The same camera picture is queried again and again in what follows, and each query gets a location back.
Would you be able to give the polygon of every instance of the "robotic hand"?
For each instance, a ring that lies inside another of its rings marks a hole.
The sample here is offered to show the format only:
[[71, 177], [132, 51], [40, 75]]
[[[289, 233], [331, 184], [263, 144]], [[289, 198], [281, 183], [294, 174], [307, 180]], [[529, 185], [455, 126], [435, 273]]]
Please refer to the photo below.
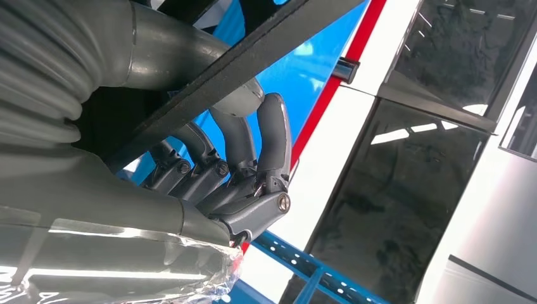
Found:
[[[156, 168], [142, 185], [195, 205], [209, 219], [225, 224], [239, 246], [254, 240], [291, 206], [289, 118], [279, 94], [264, 97], [257, 110], [263, 143], [257, 161], [246, 119], [216, 108], [210, 113], [224, 135], [227, 162], [191, 122], [172, 135], [185, 144], [194, 167], [163, 141], [150, 151]], [[224, 182], [228, 173], [231, 177]]]

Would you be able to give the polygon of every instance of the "white panel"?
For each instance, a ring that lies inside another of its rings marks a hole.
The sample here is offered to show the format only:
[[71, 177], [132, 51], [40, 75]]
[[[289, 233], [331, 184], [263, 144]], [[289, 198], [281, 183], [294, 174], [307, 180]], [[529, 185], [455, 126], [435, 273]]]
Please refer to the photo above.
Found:
[[[270, 232], [304, 250], [373, 102], [373, 96], [338, 88], [300, 155], [289, 186], [291, 209], [269, 228]], [[250, 250], [241, 279], [278, 302], [292, 273], [263, 253]]]
[[448, 262], [442, 273], [434, 304], [532, 304], [461, 266]]
[[241, 280], [270, 301], [280, 301], [292, 276], [292, 271], [254, 246], [250, 246], [244, 255]]
[[376, 95], [403, 42], [419, 0], [387, 0], [360, 57], [351, 87]]
[[537, 297], [537, 163], [497, 150], [489, 165], [498, 164], [499, 177], [483, 185], [486, 208], [454, 255]]
[[[455, 213], [453, 214], [453, 217], [446, 229], [446, 232], [444, 233], [444, 236], [436, 249], [429, 267], [427, 268], [417, 304], [433, 303], [431, 297], [435, 293], [440, 277], [443, 273], [445, 263], [450, 254], [454, 254], [466, 262], [474, 264], [478, 268], [480, 268], [480, 265], [484, 266], [484, 264], [477, 263], [475, 259], [467, 256], [465, 252], [475, 250], [476, 254], [479, 252], [483, 256], [487, 255], [491, 260], [488, 260], [488, 262], [484, 260], [483, 263], [495, 263], [497, 264], [498, 268], [503, 269], [511, 268], [511, 261], [513, 259], [519, 259], [518, 254], [521, 249], [513, 248], [512, 244], [519, 243], [518, 238], [523, 238], [522, 235], [511, 240], [513, 243], [502, 243], [500, 241], [496, 243], [498, 246], [497, 249], [500, 249], [500, 247], [503, 246], [510, 248], [511, 254], [509, 254], [510, 259], [508, 260], [502, 260], [502, 258], [506, 256], [503, 253], [496, 254], [494, 250], [483, 251], [480, 249], [479, 242], [472, 243], [472, 241], [469, 240], [478, 240], [483, 238], [483, 242], [487, 242], [486, 239], [494, 237], [494, 235], [489, 234], [487, 230], [491, 229], [491, 231], [495, 231], [496, 229], [493, 227], [496, 226], [498, 221], [502, 222], [505, 220], [508, 221], [509, 225], [518, 225], [517, 222], [509, 222], [509, 219], [516, 220], [515, 215], [506, 214], [504, 219], [500, 218], [500, 214], [497, 214], [498, 217], [492, 220], [491, 218], [483, 217], [484, 214], [494, 212], [494, 210], [497, 208], [505, 205], [512, 206], [512, 208], [522, 208], [522, 206], [526, 204], [524, 201], [525, 198], [521, 198], [521, 196], [510, 196], [514, 194], [514, 190], [510, 187], [518, 183], [518, 180], [522, 178], [521, 174], [525, 174], [523, 172], [528, 171], [527, 173], [531, 174], [529, 171], [532, 170], [536, 164], [530, 162], [518, 163], [519, 161], [522, 161], [522, 159], [518, 159], [516, 156], [501, 151], [498, 149], [498, 147], [503, 135], [506, 133], [509, 127], [512, 117], [515, 115], [517, 105], [522, 97], [526, 85], [528, 84], [528, 80], [533, 72], [536, 62], [537, 47], [535, 46], [534, 41], [526, 58], [526, 62], [518, 75], [515, 86], [510, 93], [506, 107], [503, 109], [502, 117], [500, 118], [498, 126], [495, 130], [495, 134], [497, 135], [490, 137], [476, 166], [476, 169], [474, 170], [474, 173], [472, 174], [472, 177], [466, 187], [466, 190], [464, 191], [464, 194], [458, 204], [458, 207], [455, 210]], [[518, 190], [525, 191], [527, 195], [531, 195], [533, 191], [537, 189], [537, 184], [525, 187], [528, 187], [528, 189], [519, 188]], [[528, 231], [526, 233], [537, 234], [537, 230], [534, 230], [533, 232]], [[528, 254], [537, 256], [535, 255], [537, 254], [537, 251], [529, 251]], [[527, 260], [526, 257], [526, 253], [524, 253], [524, 257], [518, 261], [521, 263], [520, 266], [523, 264], [522, 261], [535, 264], [534, 262]], [[511, 273], [511, 270], [502, 270], [506, 271], [505, 275], [503, 275], [500, 273], [502, 271], [490, 271], [493, 269], [489, 269], [487, 267], [482, 269], [529, 294], [533, 292], [533, 296], [535, 296], [535, 291], [537, 291], [537, 288], [535, 287], [537, 286], [534, 286], [531, 290], [529, 290], [528, 287], [530, 287], [529, 285], [532, 285], [531, 281], [537, 282], [537, 275], [534, 276], [533, 279], [529, 280], [529, 282], [526, 284], [520, 285], [516, 280], [510, 281], [510, 274], [508, 273]], [[520, 278], [520, 280], [528, 279], [529, 277]]]

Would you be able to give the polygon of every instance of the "bolt head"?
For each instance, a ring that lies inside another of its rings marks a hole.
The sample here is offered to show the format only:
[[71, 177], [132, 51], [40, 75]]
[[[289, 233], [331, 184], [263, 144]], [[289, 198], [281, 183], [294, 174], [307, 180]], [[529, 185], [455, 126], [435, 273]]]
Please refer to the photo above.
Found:
[[229, 173], [229, 167], [225, 161], [221, 161], [217, 167], [217, 173], [219, 176], [226, 176]]
[[291, 207], [291, 199], [287, 194], [282, 194], [278, 197], [278, 209], [283, 212], [287, 213], [289, 211], [289, 208]]
[[178, 169], [181, 174], [187, 174], [190, 171], [190, 166], [187, 163], [181, 163]]

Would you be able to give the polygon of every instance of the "glass window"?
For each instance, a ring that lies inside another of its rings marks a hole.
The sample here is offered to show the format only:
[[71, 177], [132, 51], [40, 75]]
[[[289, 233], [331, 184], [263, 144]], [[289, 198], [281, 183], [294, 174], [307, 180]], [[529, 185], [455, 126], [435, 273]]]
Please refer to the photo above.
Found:
[[537, 160], [537, 69], [531, 74], [501, 147]]
[[411, 303], [485, 140], [380, 101], [311, 254], [392, 303]]
[[483, 115], [536, 8], [535, 0], [424, 0], [388, 83]]

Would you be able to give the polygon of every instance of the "gray corrugated hose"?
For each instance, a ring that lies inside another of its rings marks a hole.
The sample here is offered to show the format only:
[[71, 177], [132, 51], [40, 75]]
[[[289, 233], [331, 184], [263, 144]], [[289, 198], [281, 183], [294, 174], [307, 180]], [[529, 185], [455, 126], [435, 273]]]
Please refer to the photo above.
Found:
[[[99, 86], [179, 89], [228, 46], [127, 0], [0, 0], [0, 37], [2, 205], [37, 212], [42, 225], [62, 217], [228, 244], [212, 221], [195, 214], [203, 225], [184, 223], [197, 210], [117, 180], [71, 148], [80, 134], [65, 122]], [[247, 115], [263, 91], [251, 80], [234, 96], [217, 108]]]

